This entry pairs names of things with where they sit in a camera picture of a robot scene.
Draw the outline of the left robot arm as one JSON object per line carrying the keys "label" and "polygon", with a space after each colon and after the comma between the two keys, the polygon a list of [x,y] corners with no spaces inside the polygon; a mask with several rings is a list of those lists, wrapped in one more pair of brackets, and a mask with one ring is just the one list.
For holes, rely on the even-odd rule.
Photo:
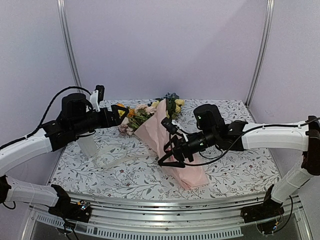
{"label": "left robot arm", "polygon": [[7,176],[11,169],[37,156],[55,152],[71,142],[88,137],[97,129],[119,126],[130,112],[128,108],[112,105],[108,110],[99,103],[103,97],[98,90],[87,99],[83,93],[72,93],[61,100],[57,119],[40,124],[29,136],[0,149],[0,202],[40,204],[55,209],[63,216],[74,213],[70,197],[59,185],[38,185]]}

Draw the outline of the white ribbed ceramic vase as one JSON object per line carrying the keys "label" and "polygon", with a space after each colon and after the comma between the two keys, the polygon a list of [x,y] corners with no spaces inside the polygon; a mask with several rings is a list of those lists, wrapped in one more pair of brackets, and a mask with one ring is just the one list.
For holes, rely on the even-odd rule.
{"label": "white ribbed ceramic vase", "polygon": [[85,133],[84,135],[80,135],[78,137],[78,140],[76,141],[77,144],[79,145],[80,150],[87,156],[87,157],[92,157],[94,156],[97,151],[97,145],[94,141],[93,135],[96,132],[91,132],[91,133]]}

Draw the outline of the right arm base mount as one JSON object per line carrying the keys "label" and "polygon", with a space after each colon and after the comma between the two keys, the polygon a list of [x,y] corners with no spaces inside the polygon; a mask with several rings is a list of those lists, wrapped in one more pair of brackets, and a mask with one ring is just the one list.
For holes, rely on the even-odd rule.
{"label": "right arm base mount", "polygon": [[265,220],[272,217],[277,217],[284,214],[282,203],[272,200],[272,190],[275,185],[272,184],[263,199],[263,202],[256,205],[243,207],[240,211],[240,216],[245,223]]}

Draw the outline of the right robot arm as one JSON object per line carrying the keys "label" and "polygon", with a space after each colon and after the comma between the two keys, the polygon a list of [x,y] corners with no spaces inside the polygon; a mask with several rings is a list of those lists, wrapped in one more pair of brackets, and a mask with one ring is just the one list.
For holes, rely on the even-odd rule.
{"label": "right robot arm", "polygon": [[179,133],[179,128],[164,118],[161,124],[170,135],[164,146],[165,155],[158,160],[162,167],[193,167],[196,153],[215,146],[223,153],[210,159],[213,164],[229,151],[252,149],[291,149],[302,152],[303,161],[295,165],[276,184],[269,187],[258,213],[262,218],[269,218],[278,210],[278,206],[302,187],[307,181],[320,174],[320,123],[319,118],[310,115],[306,121],[287,124],[257,124],[236,120],[226,124],[218,107],[214,104],[198,106],[193,114],[198,132]]}

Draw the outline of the left aluminium frame post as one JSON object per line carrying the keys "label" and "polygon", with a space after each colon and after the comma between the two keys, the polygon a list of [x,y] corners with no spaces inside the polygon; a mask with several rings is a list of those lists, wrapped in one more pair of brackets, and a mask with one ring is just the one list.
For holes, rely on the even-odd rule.
{"label": "left aluminium frame post", "polygon": [[71,71],[71,75],[74,81],[74,84],[77,87],[83,87],[80,74],[78,71],[78,66],[73,50],[71,34],[68,26],[68,18],[66,11],[66,1],[65,0],[57,0],[57,10],[59,15],[60,27],[62,31],[62,38],[65,45],[66,55],[69,62],[69,67]]}

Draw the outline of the aluminium front rail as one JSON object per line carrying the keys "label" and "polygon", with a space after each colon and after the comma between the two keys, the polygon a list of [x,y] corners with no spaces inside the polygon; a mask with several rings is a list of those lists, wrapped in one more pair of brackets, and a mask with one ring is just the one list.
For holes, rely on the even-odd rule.
{"label": "aluminium front rail", "polygon": [[24,240],[311,240],[302,203],[297,195],[284,202],[278,232],[264,235],[257,222],[245,222],[241,209],[259,204],[264,195],[194,200],[144,200],[71,193],[73,201],[90,202],[87,223],[74,229],[50,215],[46,207],[32,205]]}

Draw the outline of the artificial flower bouquet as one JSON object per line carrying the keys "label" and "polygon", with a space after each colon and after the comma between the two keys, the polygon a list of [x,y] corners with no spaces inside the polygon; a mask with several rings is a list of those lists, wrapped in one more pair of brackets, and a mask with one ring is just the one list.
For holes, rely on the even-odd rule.
{"label": "artificial flower bouquet", "polygon": [[139,103],[136,107],[125,106],[118,103],[117,106],[129,110],[129,113],[118,126],[118,130],[122,135],[132,135],[143,123],[149,120],[159,109],[158,105],[165,100],[165,116],[174,120],[182,111],[185,101],[176,93],[167,93],[164,97],[156,98],[150,103]]}

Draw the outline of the pink wrapping paper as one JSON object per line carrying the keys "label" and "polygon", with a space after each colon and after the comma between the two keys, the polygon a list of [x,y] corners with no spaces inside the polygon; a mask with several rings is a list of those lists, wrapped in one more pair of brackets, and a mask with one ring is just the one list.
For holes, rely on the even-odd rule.
{"label": "pink wrapping paper", "polygon": [[[161,121],[167,116],[166,107],[166,101],[160,101],[155,114],[134,132],[138,138],[157,153],[159,158],[165,155],[164,146],[169,141],[169,133],[161,125]],[[186,166],[185,168],[162,166],[160,169],[163,174],[173,177],[184,190],[192,190],[209,184],[202,166]]]}

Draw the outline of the right aluminium frame post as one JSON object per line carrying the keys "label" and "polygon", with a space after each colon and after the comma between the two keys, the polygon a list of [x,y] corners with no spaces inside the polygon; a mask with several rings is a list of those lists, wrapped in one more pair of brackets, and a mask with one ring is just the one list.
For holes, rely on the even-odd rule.
{"label": "right aluminium frame post", "polygon": [[264,62],[264,58],[265,58],[265,54],[268,46],[269,36],[272,28],[274,7],[275,7],[274,0],[266,1],[266,10],[265,10],[265,17],[264,17],[263,28],[262,28],[261,41],[259,45],[259,50],[258,50],[254,71],[253,71],[252,80],[251,80],[248,94],[245,100],[245,105],[248,109],[250,108],[253,102],[254,95],[258,86],[259,77],[261,74],[261,70],[262,70],[262,66],[263,66],[263,62]]}

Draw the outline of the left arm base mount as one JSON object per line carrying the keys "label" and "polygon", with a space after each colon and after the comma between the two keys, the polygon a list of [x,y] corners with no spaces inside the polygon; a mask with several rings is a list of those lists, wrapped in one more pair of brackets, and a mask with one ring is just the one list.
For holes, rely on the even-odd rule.
{"label": "left arm base mount", "polygon": [[88,223],[91,217],[92,208],[88,201],[80,200],[72,203],[70,196],[59,185],[52,184],[57,193],[58,200],[54,206],[48,208],[48,213],[66,220]]}

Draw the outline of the floral patterned tablecloth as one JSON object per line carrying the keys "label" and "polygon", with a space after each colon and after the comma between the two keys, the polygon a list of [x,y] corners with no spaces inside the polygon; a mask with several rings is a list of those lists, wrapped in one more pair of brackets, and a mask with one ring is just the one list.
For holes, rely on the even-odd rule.
{"label": "floral patterned tablecloth", "polygon": [[[116,127],[98,130],[93,139],[98,150],[113,144],[133,150],[151,149],[135,135],[123,135]],[[87,157],[72,142],[63,151],[50,183],[76,194],[168,201],[264,193],[280,180],[273,158],[265,148],[228,152],[218,162],[204,166],[209,184],[191,190],[183,189],[172,176],[163,174],[157,160],[158,156],[138,158],[112,168],[97,168],[93,157]]]}

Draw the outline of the aluminium frame post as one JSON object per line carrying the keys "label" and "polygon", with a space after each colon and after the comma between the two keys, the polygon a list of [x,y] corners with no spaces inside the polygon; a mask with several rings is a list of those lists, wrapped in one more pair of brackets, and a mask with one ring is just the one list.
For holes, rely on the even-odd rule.
{"label": "aluminium frame post", "polygon": [[245,105],[248,109],[250,108],[253,102],[254,95],[258,86],[259,77],[261,74],[261,70],[262,70],[262,66],[263,66],[263,62],[264,62],[264,58],[265,58],[265,54],[268,46],[269,36],[272,28],[274,7],[275,7],[274,0],[266,1],[266,10],[265,10],[265,17],[264,17],[263,28],[262,28],[261,41],[259,45],[259,50],[258,50],[254,71],[253,71],[252,80],[251,80],[248,94],[245,100]]}
{"label": "aluminium frame post", "polygon": [[69,67],[71,71],[71,75],[74,81],[74,84],[77,87],[83,87],[80,74],[78,71],[78,66],[73,50],[71,34],[68,26],[68,18],[66,11],[66,1],[65,0],[57,0],[57,10],[59,15],[60,27],[62,31],[62,38],[65,45],[66,55],[69,62]]}

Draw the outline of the cream printed ribbon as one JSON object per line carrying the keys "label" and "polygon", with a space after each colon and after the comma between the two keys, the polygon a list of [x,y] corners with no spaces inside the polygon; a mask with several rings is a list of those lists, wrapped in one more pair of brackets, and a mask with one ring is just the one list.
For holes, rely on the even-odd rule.
{"label": "cream printed ribbon", "polygon": [[102,147],[93,157],[93,165],[96,168],[110,169],[122,163],[138,158],[157,157],[157,154],[151,149],[140,148],[130,149],[121,144],[111,144]]}

